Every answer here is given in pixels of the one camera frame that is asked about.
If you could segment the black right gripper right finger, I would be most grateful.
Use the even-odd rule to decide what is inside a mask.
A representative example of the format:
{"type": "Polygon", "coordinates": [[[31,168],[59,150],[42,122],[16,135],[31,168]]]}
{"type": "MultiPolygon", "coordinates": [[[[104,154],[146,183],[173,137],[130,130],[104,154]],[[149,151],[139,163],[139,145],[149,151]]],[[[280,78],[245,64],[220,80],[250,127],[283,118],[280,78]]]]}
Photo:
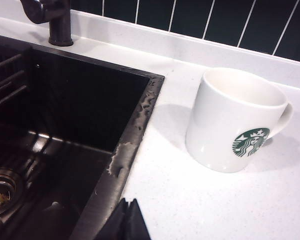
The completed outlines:
{"type": "Polygon", "coordinates": [[[145,220],[136,198],[129,205],[127,213],[127,239],[128,240],[150,240],[145,220]]]}

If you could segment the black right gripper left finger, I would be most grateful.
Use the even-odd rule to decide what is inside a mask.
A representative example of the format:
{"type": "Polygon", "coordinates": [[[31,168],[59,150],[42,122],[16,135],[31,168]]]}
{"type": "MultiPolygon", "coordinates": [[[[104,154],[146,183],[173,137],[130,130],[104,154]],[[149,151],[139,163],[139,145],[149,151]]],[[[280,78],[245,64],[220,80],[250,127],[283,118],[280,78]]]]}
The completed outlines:
{"type": "Polygon", "coordinates": [[[122,198],[94,239],[131,240],[128,233],[130,218],[130,203],[122,198]]]}

